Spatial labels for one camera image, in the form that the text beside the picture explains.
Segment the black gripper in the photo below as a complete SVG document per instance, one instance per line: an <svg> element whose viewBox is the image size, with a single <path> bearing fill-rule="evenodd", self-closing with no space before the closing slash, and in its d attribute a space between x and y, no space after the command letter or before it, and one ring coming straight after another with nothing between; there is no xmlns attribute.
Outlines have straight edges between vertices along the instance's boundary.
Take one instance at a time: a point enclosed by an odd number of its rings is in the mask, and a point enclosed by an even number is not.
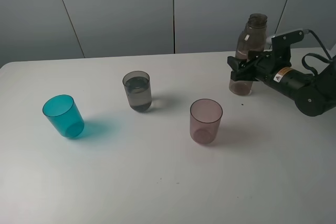
<svg viewBox="0 0 336 224"><path fill-rule="evenodd" d="M291 63L277 61L272 51L248 52L248 59L227 57L234 81L260 81L281 94L296 94L307 85L307 75L291 67Z"/></svg>

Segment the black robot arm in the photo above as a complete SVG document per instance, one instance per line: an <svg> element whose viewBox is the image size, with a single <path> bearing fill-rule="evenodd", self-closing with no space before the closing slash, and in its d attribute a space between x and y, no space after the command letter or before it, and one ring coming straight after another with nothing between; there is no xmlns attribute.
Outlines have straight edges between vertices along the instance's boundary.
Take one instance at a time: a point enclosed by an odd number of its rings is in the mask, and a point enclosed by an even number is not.
<svg viewBox="0 0 336 224"><path fill-rule="evenodd" d="M290 48L272 51L249 51L251 60L227 58L233 81L260 81L292 99L307 116L322 115L335 108L335 57L328 59L315 53L302 57L302 73L291 67Z"/></svg>

